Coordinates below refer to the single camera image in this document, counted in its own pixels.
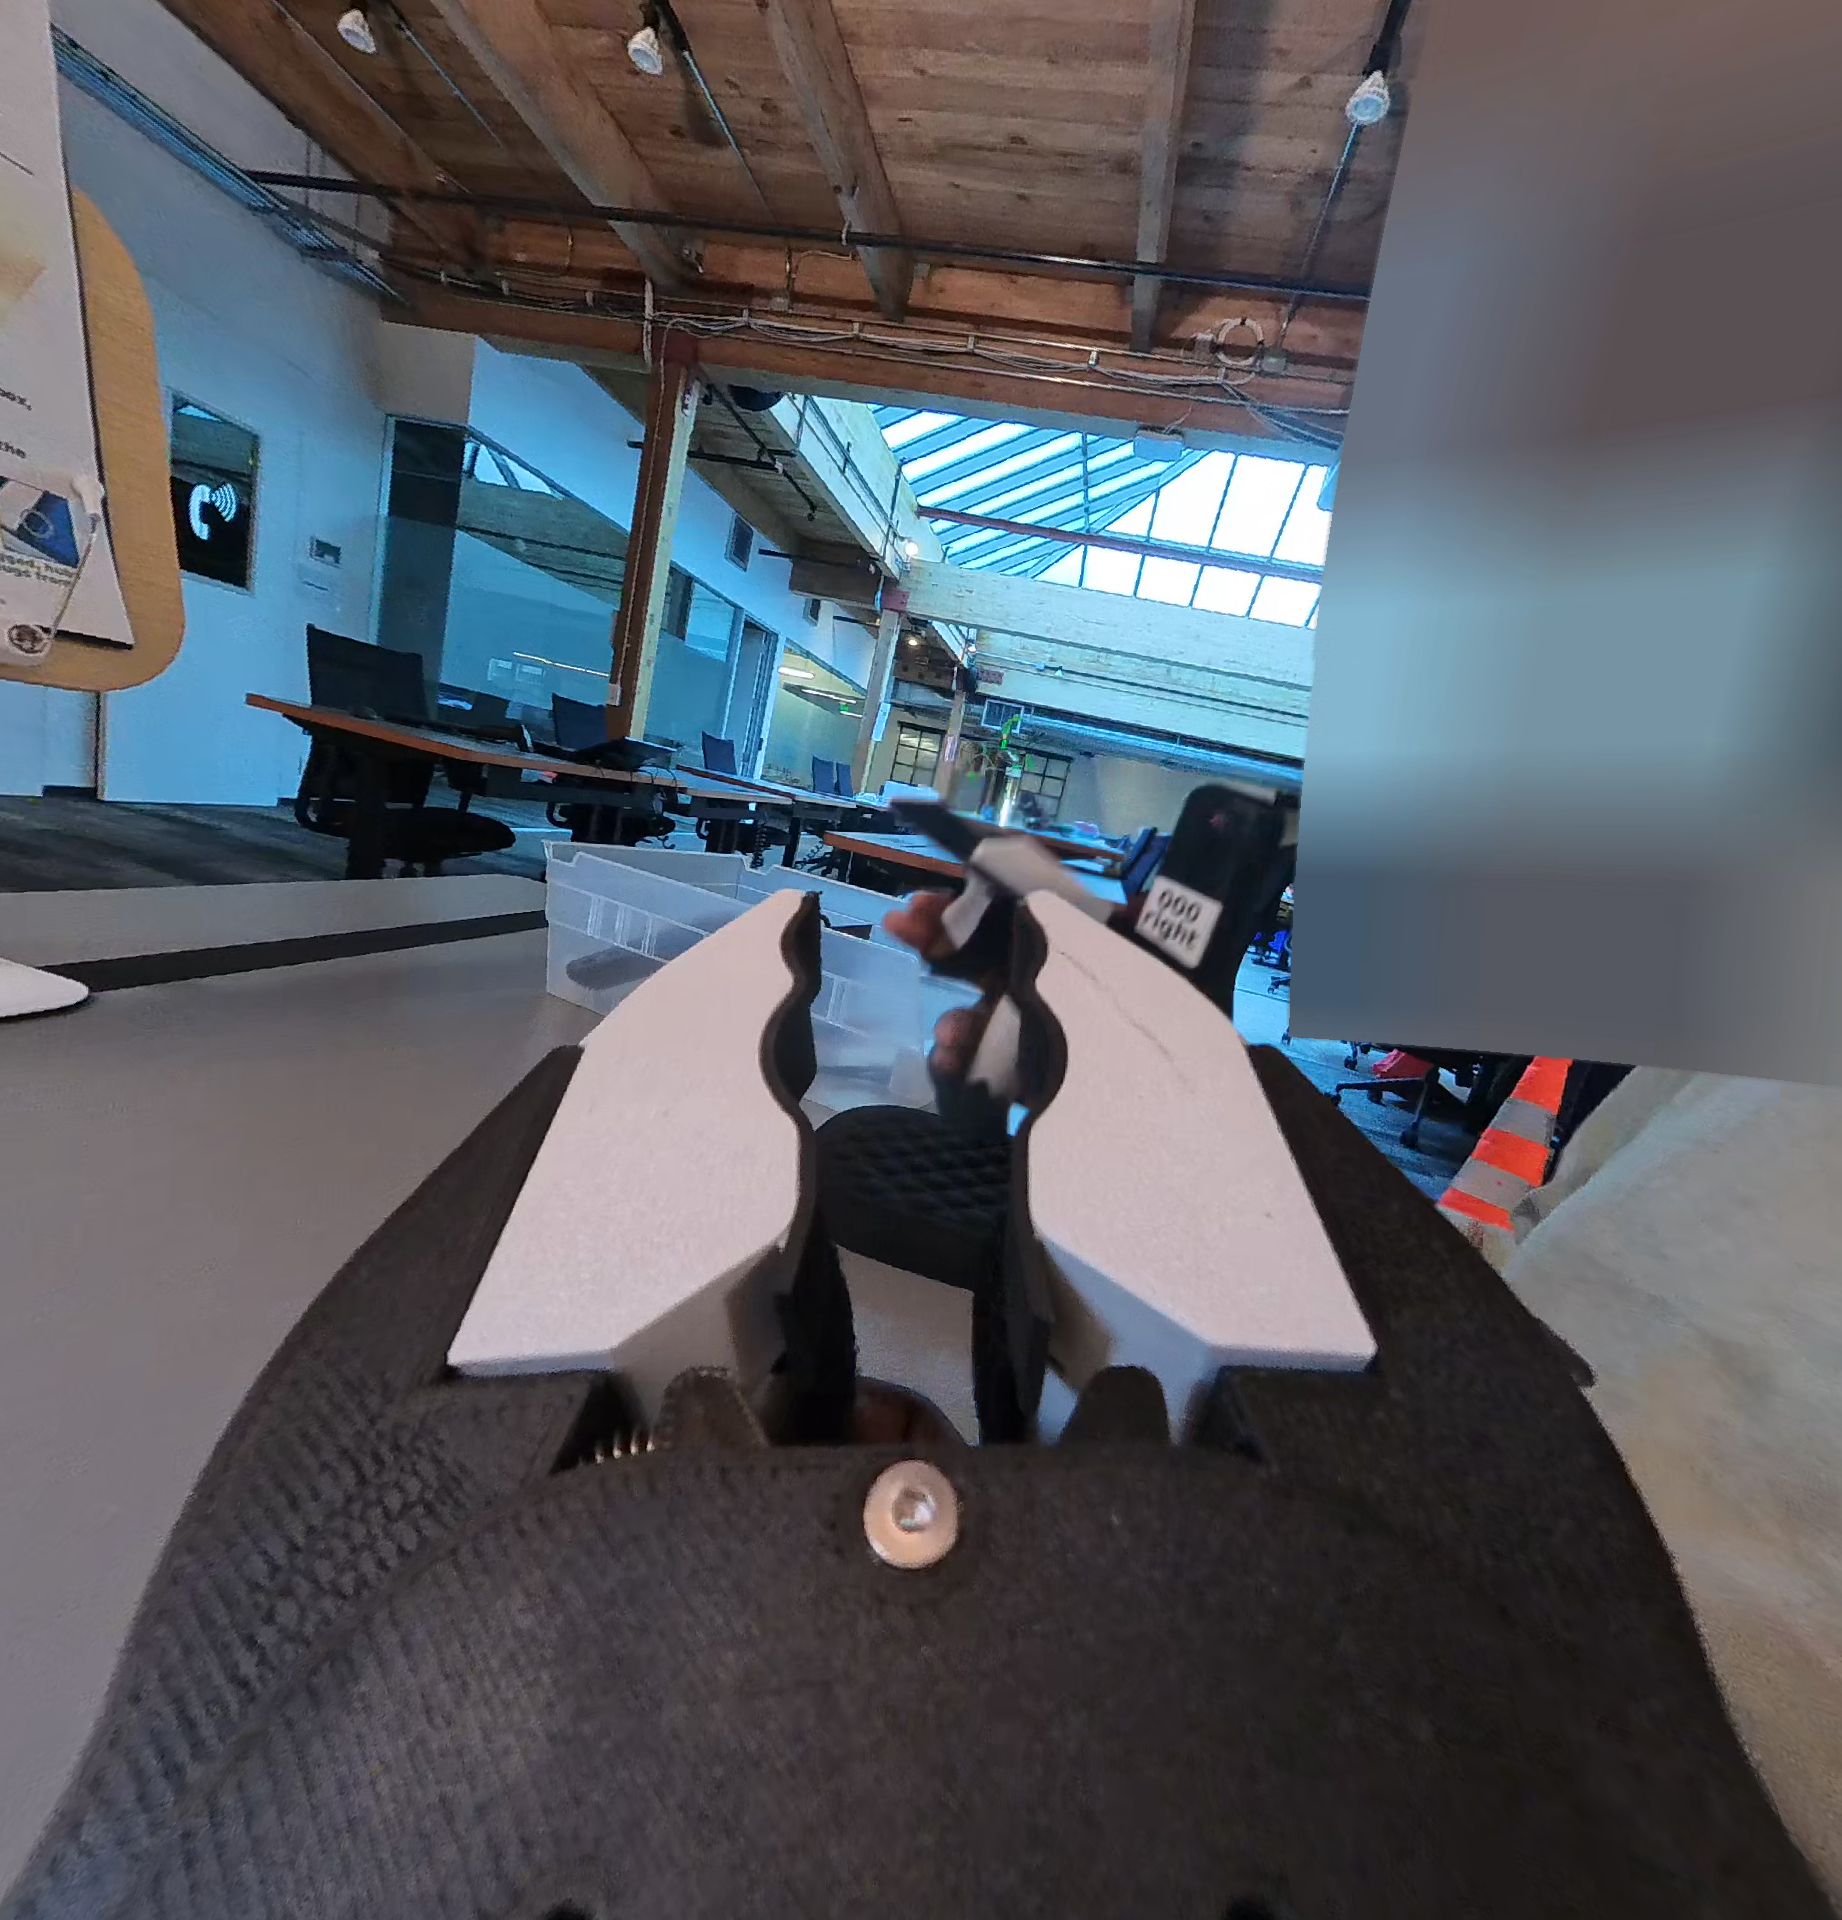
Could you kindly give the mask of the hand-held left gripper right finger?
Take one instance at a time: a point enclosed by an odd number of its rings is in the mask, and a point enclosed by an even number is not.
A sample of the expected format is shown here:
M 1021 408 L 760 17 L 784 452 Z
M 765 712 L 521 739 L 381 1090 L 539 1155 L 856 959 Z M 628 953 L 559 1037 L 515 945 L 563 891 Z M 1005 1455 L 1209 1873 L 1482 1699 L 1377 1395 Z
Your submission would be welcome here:
M 1231 1018 L 1055 897 L 1017 903 L 1013 962 L 1046 1374 L 1078 1403 L 1142 1371 L 1173 1439 L 1229 1371 L 1367 1377 L 1374 1333 Z

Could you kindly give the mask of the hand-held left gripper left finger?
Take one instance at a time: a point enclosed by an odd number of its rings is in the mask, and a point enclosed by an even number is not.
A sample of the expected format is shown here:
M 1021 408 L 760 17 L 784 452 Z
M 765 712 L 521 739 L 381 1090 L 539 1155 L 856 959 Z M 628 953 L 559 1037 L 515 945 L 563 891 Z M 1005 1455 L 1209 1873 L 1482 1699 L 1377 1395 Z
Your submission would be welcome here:
M 597 1023 L 451 1336 L 455 1374 L 597 1372 L 649 1420 L 710 1371 L 845 1428 L 853 1312 L 802 1109 L 820 986 L 820 907 L 780 892 Z

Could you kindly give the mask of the person's right hand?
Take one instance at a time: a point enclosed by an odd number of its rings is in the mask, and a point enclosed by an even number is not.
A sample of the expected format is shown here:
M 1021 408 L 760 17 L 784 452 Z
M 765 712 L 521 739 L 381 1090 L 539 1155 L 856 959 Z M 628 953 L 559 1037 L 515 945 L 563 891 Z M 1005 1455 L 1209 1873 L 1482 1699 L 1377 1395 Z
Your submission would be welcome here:
M 923 962 L 953 959 L 953 945 L 943 933 L 943 917 L 956 897 L 942 891 L 922 891 L 897 903 L 884 917 L 886 935 L 909 948 Z M 975 1066 L 985 1030 L 1005 993 L 1005 983 L 994 975 L 980 983 L 961 983 L 960 999 L 934 1021 L 928 1051 L 928 1072 L 936 1092 L 961 1086 Z

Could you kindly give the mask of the clear plastic bin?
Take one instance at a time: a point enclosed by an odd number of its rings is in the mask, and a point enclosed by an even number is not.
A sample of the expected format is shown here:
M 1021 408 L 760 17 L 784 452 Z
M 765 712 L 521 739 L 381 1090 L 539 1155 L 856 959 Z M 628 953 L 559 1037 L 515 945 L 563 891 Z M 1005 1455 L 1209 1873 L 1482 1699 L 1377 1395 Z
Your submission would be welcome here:
M 550 843 L 546 993 L 587 1008 L 556 989 L 565 962 L 591 948 L 629 948 L 666 964 L 688 954 L 742 917 L 742 872 L 738 855 Z
M 752 907 L 775 894 L 814 897 L 820 989 L 811 1001 L 816 1074 L 809 1100 L 839 1113 L 857 1106 L 934 1111 L 929 1053 L 936 1013 L 923 964 L 886 935 L 891 900 L 844 881 L 765 869 L 744 872 L 733 899 Z

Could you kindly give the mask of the orange traffic cone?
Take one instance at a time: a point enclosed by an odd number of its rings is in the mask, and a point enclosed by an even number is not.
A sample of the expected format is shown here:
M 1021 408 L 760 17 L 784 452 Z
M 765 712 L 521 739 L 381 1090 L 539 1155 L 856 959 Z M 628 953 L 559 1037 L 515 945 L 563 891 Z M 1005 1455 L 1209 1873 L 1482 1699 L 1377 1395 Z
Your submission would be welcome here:
M 1512 1253 L 1516 1211 L 1547 1180 L 1571 1066 L 1566 1058 L 1534 1058 L 1435 1203 L 1435 1212 L 1487 1260 Z

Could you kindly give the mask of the wooden office desk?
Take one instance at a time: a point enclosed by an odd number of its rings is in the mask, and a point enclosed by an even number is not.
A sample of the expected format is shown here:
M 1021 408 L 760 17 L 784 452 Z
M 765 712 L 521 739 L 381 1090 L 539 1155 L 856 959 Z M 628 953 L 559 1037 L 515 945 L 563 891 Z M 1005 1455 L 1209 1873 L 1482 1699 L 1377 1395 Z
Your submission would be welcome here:
M 583 812 L 660 817 L 685 791 L 684 776 L 662 766 L 596 766 L 257 692 L 243 705 L 303 735 L 290 814 L 311 837 L 341 843 L 352 882 L 436 879 L 454 863 L 512 853 L 515 831 L 474 808 L 493 774 L 531 776 L 547 808 Z

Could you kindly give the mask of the black office chair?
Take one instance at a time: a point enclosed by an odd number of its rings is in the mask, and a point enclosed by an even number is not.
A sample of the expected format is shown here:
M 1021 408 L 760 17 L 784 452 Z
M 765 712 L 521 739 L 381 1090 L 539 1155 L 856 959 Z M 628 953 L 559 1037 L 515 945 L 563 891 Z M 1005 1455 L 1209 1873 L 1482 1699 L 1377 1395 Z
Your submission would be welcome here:
M 426 726 L 432 720 L 421 657 L 306 628 L 309 706 L 368 722 Z M 346 876 L 371 881 L 389 863 L 434 879 L 457 858 L 510 853 L 515 834 L 464 800 L 434 804 L 434 756 L 349 732 L 307 732 L 307 756 L 292 803 L 300 828 L 346 845 Z

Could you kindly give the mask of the person's cream sweater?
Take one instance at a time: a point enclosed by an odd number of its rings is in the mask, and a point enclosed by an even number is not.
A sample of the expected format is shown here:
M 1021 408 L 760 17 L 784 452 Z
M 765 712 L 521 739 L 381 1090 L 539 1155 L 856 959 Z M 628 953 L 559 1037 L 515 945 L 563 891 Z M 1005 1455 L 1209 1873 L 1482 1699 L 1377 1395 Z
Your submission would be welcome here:
M 1517 1209 L 1504 1277 L 1589 1366 L 1842 1915 L 1842 1089 L 1632 1070 Z

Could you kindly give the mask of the wooden instruction board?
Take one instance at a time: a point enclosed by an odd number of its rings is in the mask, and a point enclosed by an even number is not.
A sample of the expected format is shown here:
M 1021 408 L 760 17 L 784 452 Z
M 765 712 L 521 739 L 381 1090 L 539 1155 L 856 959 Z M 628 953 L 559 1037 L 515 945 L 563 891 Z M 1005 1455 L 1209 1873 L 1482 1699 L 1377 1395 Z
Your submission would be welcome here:
M 49 9 L 0 3 L 0 682 L 116 694 L 186 612 L 155 325 L 70 189 Z

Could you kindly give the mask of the black phone wall sign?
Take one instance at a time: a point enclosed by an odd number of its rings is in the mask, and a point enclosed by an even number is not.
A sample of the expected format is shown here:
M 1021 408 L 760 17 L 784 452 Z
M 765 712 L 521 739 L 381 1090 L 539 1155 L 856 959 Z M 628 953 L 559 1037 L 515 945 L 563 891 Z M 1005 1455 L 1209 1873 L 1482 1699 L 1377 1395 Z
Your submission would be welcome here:
M 191 581 L 255 587 L 261 438 L 203 402 L 168 397 L 168 486 L 175 561 Z

